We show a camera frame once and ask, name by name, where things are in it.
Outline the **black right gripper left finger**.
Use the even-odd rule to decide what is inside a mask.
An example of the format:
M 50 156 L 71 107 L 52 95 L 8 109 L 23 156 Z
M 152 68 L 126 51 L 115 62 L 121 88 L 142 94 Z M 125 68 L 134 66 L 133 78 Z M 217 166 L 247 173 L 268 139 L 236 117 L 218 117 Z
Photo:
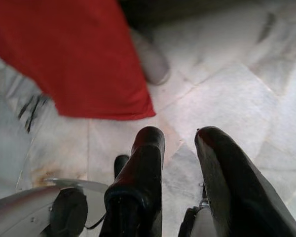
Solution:
M 154 126 L 136 135 L 131 156 L 104 195 L 101 237 L 162 235 L 163 132 Z

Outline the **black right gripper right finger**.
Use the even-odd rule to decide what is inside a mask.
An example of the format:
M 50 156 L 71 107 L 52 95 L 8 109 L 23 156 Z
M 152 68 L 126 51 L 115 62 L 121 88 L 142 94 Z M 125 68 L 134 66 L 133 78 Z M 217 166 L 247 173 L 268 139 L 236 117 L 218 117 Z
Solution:
M 194 138 L 219 237 L 296 237 L 296 221 L 237 143 L 207 126 Z

